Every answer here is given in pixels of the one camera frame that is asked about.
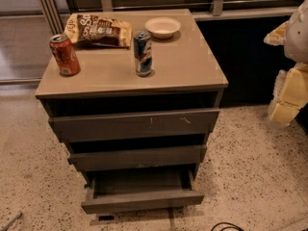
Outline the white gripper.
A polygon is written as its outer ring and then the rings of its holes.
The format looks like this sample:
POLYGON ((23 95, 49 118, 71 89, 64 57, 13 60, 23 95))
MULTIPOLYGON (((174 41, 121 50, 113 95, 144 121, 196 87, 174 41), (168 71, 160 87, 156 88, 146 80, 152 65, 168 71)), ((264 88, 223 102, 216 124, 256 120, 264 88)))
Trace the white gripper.
MULTIPOLYGON (((285 21, 268 33, 264 43, 278 46, 285 43, 285 21)), ((289 125, 308 103, 308 64, 296 63, 289 71, 280 70, 275 79, 273 99, 269 103, 269 119, 289 125)))

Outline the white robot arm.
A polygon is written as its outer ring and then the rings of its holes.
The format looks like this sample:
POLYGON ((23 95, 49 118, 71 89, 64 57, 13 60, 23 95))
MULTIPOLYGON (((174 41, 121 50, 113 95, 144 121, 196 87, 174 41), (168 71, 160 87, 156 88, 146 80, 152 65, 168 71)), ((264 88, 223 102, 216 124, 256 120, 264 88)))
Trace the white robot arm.
POLYGON ((308 103, 308 0, 267 34, 264 43, 282 45, 285 56, 295 61, 290 70, 278 72, 269 103, 269 120, 287 126, 308 103))

